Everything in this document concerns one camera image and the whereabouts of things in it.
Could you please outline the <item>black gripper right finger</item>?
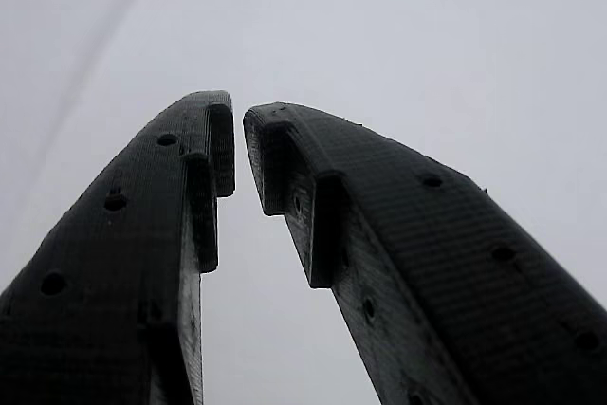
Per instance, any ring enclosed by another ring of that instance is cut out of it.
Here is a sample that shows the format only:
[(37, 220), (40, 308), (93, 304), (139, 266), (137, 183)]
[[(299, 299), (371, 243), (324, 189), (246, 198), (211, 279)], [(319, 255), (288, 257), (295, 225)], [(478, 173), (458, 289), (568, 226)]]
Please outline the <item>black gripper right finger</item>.
[(263, 212), (333, 293), (381, 403), (605, 402), (605, 309), (467, 176), (298, 104), (243, 125)]

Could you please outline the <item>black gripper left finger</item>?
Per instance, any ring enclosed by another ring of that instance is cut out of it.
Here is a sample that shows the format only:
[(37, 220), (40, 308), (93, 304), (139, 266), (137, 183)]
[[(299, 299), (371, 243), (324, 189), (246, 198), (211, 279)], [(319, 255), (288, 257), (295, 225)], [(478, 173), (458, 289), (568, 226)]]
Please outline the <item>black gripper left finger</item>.
[(2, 402), (201, 403), (200, 282), (234, 189), (227, 92), (144, 126), (2, 292)]

